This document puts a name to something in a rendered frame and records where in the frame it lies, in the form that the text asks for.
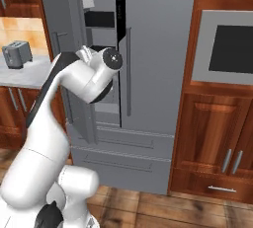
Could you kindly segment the grey fridge door open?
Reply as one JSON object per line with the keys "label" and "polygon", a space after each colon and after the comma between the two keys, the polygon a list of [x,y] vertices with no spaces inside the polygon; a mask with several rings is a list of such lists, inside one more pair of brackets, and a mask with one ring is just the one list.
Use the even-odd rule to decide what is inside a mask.
{"label": "grey fridge door open", "polygon": [[[82,0],[42,0],[48,34],[54,55],[52,33],[66,33],[60,39],[65,44],[66,51],[76,52],[87,43]],[[61,95],[68,124],[77,128],[80,133],[95,139],[95,110],[93,105],[86,105],[66,88],[61,88]]]}

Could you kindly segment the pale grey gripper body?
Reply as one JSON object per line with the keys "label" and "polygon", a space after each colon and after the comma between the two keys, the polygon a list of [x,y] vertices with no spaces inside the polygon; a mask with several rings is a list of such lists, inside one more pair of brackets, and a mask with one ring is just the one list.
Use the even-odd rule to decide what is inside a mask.
{"label": "pale grey gripper body", "polygon": [[86,64],[96,64],[97,63],[97,52],[87,47],[86,45],[82,45],[81,48],[76,51],[76,55],[81,58]]}

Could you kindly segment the wooden cupboard door below oven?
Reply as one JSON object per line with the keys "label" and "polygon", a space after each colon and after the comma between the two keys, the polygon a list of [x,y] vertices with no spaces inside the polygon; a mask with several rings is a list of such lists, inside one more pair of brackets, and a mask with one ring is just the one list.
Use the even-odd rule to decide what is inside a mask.
{"label": "wooden cupboard door below oven", "polygon": [[249,109],[237,143],[237,151],[240,150],[243,155],[234,176],[253,180],[253,105]]}
{"label": "wooden cupboard door below oven", "polygon": [[232,156],[250,104],[250,99],[186,94],[174,167],[224,174],[224,158],[228,149]]}

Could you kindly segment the grey fridge drawer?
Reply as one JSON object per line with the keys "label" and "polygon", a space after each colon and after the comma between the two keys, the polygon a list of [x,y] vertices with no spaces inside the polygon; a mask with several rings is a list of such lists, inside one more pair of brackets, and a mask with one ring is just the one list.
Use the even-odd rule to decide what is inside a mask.
{"label": "grey fridge drawer", "polygon": [[[67,125],[68,133],[74,147],[85,148],[88,150],[105,151],[115,154],[133,155],[135,157],[150,157],[154,159],[170,160],[172,158],[174,136],[166,134],[152,134],[133,130],[124,130],[121,128],[110,128],[99,126],[95,134],[95,139],[90,140],[88,135],[80,133],[77,128],[71,124]],[[131,146],[109,145],[99,143],[99,139],[124,140],[137,143],[148,144],[153,140],[154,149],[132,148]]]}
{"label": "grey fridge drawer", "polygon": [[[158,194],[167,193],[170,160],[127,156],[77,147],[71,148],[71,154],[73,164],[96,171],[102,185],[124,190],[145,191]],[[120,158],[123,160],[124,158],[128,158],[133,162],[151,163],[152,173],[83,163],[87,155],[99,157],[100,159],[113,160],[114,158]]]}

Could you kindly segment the white box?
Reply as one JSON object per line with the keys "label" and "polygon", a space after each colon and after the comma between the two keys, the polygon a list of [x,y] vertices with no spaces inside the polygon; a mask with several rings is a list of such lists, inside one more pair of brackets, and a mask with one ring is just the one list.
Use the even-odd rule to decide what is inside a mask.
{"label": "white box", "polygon": [[82,0],[83,8],[90,9],[95,7],[94,0]]}

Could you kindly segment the grey fridge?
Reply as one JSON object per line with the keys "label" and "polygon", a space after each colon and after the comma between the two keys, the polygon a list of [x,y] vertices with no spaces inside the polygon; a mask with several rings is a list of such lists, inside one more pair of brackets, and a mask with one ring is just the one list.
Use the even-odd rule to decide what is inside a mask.
{"label": "grey fridge", "polygon": [[124,59],[100,102],[61,92],[74,164],[105,186],[166,193],[194,0],[42,2],[54,53],[110,46]]}

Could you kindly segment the grey fridge door closed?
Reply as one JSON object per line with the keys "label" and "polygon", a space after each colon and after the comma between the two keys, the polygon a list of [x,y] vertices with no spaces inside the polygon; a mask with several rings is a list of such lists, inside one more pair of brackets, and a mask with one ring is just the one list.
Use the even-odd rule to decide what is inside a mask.
{"label": "grey fridge door closed", "polygon": [[126,0],[131,115],[127,116],[127,37],[119,44],[122,127],[173,135],[194,0]]}

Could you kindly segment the wooden drawer front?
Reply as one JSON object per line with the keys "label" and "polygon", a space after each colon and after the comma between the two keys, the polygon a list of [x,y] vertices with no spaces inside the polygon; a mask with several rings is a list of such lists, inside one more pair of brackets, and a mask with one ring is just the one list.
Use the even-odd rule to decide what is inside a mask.
{"label": "wooden drawer front", "polygon": [[[208,186],[235,189],[237,192],[209,190]],[[253,203],[253,183],[228,176],[195,173],[174,169],[171,191],[214,197],[243,203]]]}

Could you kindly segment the grey toaster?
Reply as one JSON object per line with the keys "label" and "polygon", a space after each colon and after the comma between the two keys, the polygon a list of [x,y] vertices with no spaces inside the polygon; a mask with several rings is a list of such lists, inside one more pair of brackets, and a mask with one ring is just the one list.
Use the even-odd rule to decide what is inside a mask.
{"label": "grey toaster", "polygon": [[22,69],[26,62],[32,62],[30,44],[23,40],[14,40],[2,47],[2,52],[9,69]]}

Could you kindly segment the silver built-in oven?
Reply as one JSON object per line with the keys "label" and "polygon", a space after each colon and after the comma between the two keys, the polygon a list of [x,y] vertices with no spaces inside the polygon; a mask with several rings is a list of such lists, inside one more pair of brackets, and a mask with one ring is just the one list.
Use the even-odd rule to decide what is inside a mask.
{"label": "silver built-in oven", "polygon": [[253,11],[202,12],[192,80],[253,85]]}

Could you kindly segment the wooden base cupboard door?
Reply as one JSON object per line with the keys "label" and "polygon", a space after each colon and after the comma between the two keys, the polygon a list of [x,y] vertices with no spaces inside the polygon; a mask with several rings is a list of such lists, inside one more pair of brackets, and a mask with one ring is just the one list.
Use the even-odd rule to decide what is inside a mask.
{"label": "wooden base cupboard door", "polygon": [[23,97],[27,106],[27,111],[25,112],[20,100],[20,96],[18,94],[18,111],[17,111],[17,122],[20,129],[26,126],[26,117],[28,116],[32,105],[34,104],[35,99],[37,98],[40,90],[39,89],[28,89],[28,88],[20,88],[23,93]]}
{"label": "wooden base cupboard door", "polygon": [[22,143],[19,115],[9,89],[0,87],[0,148],[17,150]]}

